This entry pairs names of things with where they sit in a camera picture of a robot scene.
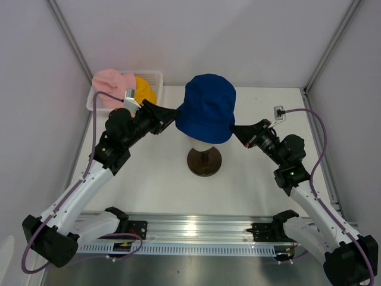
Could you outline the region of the pink bucket hat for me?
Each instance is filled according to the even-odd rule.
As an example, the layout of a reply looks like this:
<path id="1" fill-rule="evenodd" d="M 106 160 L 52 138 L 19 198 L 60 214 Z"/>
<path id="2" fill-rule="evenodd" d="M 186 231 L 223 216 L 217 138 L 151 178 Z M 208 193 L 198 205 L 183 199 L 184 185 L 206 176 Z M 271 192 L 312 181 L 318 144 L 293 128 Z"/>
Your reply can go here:
<path id="1" fill-rule="evenodd" d="M 92 79 L 92 86 L 96 92 L 103 91 L 118 99 L 123 99 L 128 89 L 136 89 L 136 77 L 133 73 L 121 74 L 114 69 L 97 72 Z M 124 107 L 124 103 L 100 94 L 102 108 L 115 109 Z"/>

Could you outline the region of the blue bucket hat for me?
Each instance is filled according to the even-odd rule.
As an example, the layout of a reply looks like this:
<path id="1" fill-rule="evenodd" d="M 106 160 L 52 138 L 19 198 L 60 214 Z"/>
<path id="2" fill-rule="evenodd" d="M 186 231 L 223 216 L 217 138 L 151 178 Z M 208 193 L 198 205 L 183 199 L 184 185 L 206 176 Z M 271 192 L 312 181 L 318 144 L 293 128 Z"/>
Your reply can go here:
<path id="1" fill-rule="evenodd" d="M 236 89 L 217 74 L 200 74 L 185 85 L 175 125 L 185 135 L 208 144 L 223 144 L 235 125 Z"/>

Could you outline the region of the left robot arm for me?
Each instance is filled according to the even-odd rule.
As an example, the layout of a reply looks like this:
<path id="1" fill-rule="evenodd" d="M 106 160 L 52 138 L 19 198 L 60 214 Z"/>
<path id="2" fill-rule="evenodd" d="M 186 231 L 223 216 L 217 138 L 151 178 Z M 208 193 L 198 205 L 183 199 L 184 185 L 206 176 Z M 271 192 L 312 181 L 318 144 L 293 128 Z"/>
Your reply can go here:
<path id="1" fill-rule="evenodd" d="M 130 149 L 147 133 L 158 135 L 179 116 L 180 111 L 143 100 L 135 115 L 116 108 L 108 115 L 100 139 L 93 140 L 88 165 L 77 182 L 38 217 L 28 215 L 22 223 L 29 250 L 61 268 L 80 246 L 103 237 L 137 237 L 129 233 L 129 216 L 116 207 L 106 208 L 96 218 L 80 225 L 76 220 L 95 194 L 120 171 L 130 158 Z"/>

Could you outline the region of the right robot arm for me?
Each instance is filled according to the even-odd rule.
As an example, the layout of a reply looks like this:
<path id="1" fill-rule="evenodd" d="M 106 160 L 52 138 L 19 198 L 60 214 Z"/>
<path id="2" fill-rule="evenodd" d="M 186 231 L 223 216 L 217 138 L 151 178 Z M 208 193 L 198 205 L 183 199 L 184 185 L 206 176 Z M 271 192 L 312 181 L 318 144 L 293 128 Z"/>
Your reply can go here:
<path id="1" fill-rule="evenodd" d="M 264 119 L 254 125 L 235 125 L 233 134 L 245 148 L 258 147 L 276 165 L 274 180 L 308 215 L 308 224 L 289 210 L 274 217 L 275 239 L 290 238 L 318 260 L 332 285 L 374 285 L 378 266 L 378 243 L 363 236 L 326 204 L 314 187 L 313 175 L 304 167 L 305 142 L 295 134 L 279 139 Z"/>

